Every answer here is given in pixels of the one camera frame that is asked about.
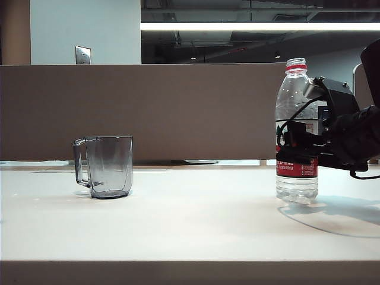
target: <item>table surface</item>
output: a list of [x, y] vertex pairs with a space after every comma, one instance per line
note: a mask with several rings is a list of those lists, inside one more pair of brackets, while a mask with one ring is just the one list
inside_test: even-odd
[[[371, 167], [365, 175], [374, 175]], [[379, 180], [319, 168], [314, 204], [275, 196], [274, 166], [135, 167], [99, 200], [72, 167], [2, 167], [2, 261], [379, 261]]]

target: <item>red bottle label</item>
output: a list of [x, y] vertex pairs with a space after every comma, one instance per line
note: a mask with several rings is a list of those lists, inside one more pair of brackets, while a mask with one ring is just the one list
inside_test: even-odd
[[[299, 121], [306, 124], [306, 131], [311, 134], [317, 134], [318, 121], [309, 120], [309, 121]], [[283, 120], [276, 121], [276, 134], [278, 130], [284, 123]], [[277, 145], [275, 147], [276, 154], [280, 151], [280, 147]], [[299, 164], [299, 163], [289, 163], [285, 161], [278, 161], [276, 165], [277, 175], [295, 177], [295, 178], [313, 178], [318, 176], [318, 159], [312, 159], [311, 164]]]
[[312, 159], [311, 164], [289, 163], [278, 161], [276, 165], [277, 175], [296, 177], [296, 178], [313, 178], [318, 176], [318, 159]]

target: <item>black object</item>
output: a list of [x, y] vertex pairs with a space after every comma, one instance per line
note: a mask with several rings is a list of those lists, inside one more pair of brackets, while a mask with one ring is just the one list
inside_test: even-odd
[[356, 176], [357, 171], [368, 170], [369, 159], [380, 155], [380, 40], [370, 44], [361, 59], [375, 105], [360, 110], [347, 83], [314, 78], [306, 93], [311, 98], [317, 94], [314, 100], [327, 102], [327, 108], [319, 108], [319, 125], [324, 130], [310, 134], [304, 123], [293, 121], [293, 116], [285, 123], [285, 144], [280, 145], [277, 160], [310, 164], [317, 157], [320, 166], [349, 170], [354, 178], [380, 178]]

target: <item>ceiling light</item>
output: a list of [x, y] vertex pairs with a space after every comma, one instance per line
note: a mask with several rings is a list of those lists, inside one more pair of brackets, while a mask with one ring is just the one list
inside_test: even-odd
[[144, 31], [380, 31], [380, 23], [141, 23]]

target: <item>wall plate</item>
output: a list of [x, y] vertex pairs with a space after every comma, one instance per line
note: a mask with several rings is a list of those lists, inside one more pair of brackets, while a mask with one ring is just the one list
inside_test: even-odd
[[75, 46], [75, 63], [91, 64], [91, 49], [88, 47]]

